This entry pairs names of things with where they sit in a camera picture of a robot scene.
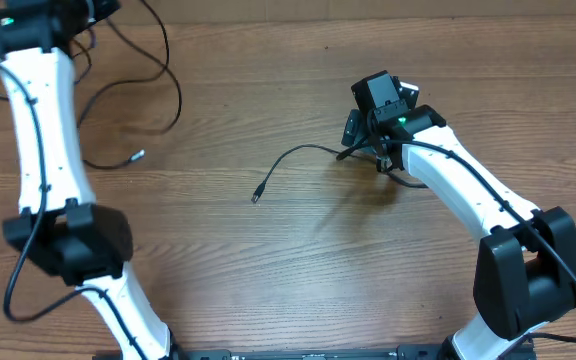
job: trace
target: white arm segment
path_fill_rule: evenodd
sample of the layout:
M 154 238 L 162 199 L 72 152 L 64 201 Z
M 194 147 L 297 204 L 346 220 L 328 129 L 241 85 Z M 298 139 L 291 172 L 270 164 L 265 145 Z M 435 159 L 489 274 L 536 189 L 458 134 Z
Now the white arm segment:
M 75 67 L 63 51 L 53 48 L 44 54 L 41 49 L 6 54 L 1 63 L 25 85 L 36 99 L 35 111 L 44 143 L 48 192 L 47 211 L 64 208 L 67 199 L 79 204 L 96 201 L 81 161 L 79 137 L 75 125 L 73 81 Z M 37 137 L 29 105 L 23 92 L 2 73 L 15 121 L 15 133 L 21 168 L 19 211 L 39 210 L 39 155 Z
M 454 132 L 448 126 L 433 126 L 414 135 L 414 140 L 452 150 L 472 165 L 490 185 L 524 219 L 533 218 L 532 210 L 539 209 L 535 204 L 512 192 L 486 168 L 484 168 L 459 143 Z M 500 225 L 510 228 L 517 221 L 484 189 L 466 168 L 453 159 L 433 150 L 414 145 L 403 145 L 402 158 L 408 173 L 421 180 L 448 206 L 448 208 L 466 226 L 475 242 L 490 235 L 490 230 Z
M 129 262 L 124 263 L 123 276 L 112 276 L 84 281 L 83 287 L 94 286 L 106 291 L 121 317 L 143 350 L 148 360 L 159 360 L 170 353 L 170 331 L 150 307 L 150 303 L 139 285 L 139 280 Z M 97 309 L 99 315 L 114 335 L 121 348 L 123 360 L 141 360 L 121 330 L 117 318 L 108 307 L 108 303 L 95 292 L 82 293 Z
M 526 220 L 532 219 L 532 210 L 539 208 L 512 192 L 484 168 L 459 143 L 448 126 L 433 126 L 414 135 L 414 140 L 452 150 L 472 165 L 490 185 Z M 470 172 L 453 159 L 433 150 L 414 145 L 403 145 L 403 164 L 408 173 L 421 180 L 448 206 L 466 226 L 475 242 L 490 235 L 490 230 L 500 225 L 511 228 L 517 221 Z M 546 323 L 535 326 L 533 332 Z M 480 314 L 453 337 L 453 347 L 461 360 L 493 360 L 510 349 L 521 337 L 508 341 L 495 335 Z

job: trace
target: wooden table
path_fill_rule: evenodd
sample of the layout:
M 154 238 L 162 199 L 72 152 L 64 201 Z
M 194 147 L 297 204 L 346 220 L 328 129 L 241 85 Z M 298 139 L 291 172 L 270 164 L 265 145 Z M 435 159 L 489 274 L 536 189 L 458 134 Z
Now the wooden table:
M 124 28 L 163 52 L 156 27 Z M 576 17 L 457 18 L 168 27 L 183 116 L 167 136 L 136 135 L 174 113 L 165 80 L 107 94 L 82 130 L 99 203 L 122 209 L 152 306 L 187 349 L 337 349 L 441 342 L 476 309 L 477 250 L 429 190 L 318 150 L 287 158 L 257 206 L 250 196 L 288 148 L 340 149 L 350 85 L 387 69 L 422 88 L 482 163 L 519 194 L 576 220 Z M 146 59 L 99 27 L 80 110 L 103 84 L 146 76 Z M 0 102 L 0 223 L 16 215 L 17 152 Z M 1 299 L 17 253 L 0 232 L 0 359 L 89 359 L 116 349 L 78 299 L 10 324 Z M 28 266 L 14 297 L 27 313 L 67 289 Z M 576 334 L 576 310 L 547 328 Z M 541 359 L 576 345 L 538 342 Z

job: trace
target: robotic arm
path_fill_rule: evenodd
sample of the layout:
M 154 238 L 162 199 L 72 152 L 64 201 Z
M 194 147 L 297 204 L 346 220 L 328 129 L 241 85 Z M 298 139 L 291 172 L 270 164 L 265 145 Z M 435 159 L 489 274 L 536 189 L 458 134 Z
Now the robotic arm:
M 9 0 L 8 8 L 0 10 L 0 66 L 10 72 L 2 71 L 2 80 L 13 110 L 22 183 L 20 216 L 4 222 L 4 236 L 23 253 L 38 229 L 28 258 L 88 298 L 120 345 L 122 355 L 115 359 L 204 359 L 203 353 L 184 353 L 150 307 L 130 264 L 128 222 L 120 211 L 96 204 L 81 161 L 68 43 L 116 8 L 118 4 L 106 0 Z M 576 307 L 576 288 L 558 263 L 541 253 L 524 263 L 524 248 L 542 249 L 518 219 L 500 208 L 466 168 L 419 143 L 467 161 L 576 275 L 576 230 L 563 210 L 543 212 L 495 179 L 461 146 L 439 114 L 428 106 L 415 107 L 414 85 L 382 72 L 355 84 L 353 92 L 360 109 L 351 112 L 342 144 L 366 148 L 367 139 L 369 151 L 380 160 L 379 169 L 398 167 L 422 180 L 480 242 L 474 287 L 479 314 L 443 346 L 428 348 L 432 355 L 424 350 L 423 356 L 495 359 L 523 342 L 525 334 Z M 42 208 L 46 185 L 49 191 Z M 400 353 L 403 350 L 398 349 L 384 357 L 396 360 Z M 282 356 L 276 353 L 270 358 Z

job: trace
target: beige wall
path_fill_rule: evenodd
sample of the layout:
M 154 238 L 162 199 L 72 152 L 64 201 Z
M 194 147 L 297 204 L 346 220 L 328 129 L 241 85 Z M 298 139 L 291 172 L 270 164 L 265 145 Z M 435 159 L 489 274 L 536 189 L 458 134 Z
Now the beige wall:
M 152 24 L 138 0 L 120 0 L 123 24 Z M 397 17 L 576 14 L 576 0 L 149 0 L 168 24 Z

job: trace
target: cable end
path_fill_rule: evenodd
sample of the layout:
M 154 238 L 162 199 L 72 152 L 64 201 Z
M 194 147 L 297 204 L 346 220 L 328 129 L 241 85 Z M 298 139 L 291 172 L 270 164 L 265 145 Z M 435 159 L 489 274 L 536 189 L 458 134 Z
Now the cable end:
M 136 152 L 133 156 L 130 157 L 130 162 L 135 162 L 144 156 L 146 156 L 146 150 L 141 149 L 138 152 Z
M 256 204 L 259 201 L 261 194 L 264 193 L 265 189 L 266 189 L 266 182 L 264 181 L 261 184 L 259 184 L 259 186 L 257 186 L 257 190 L 255 190 L 255 192 L 252 194 L 252 198 L 250 199 L 250 201 L 252 201 L 253 204 Z

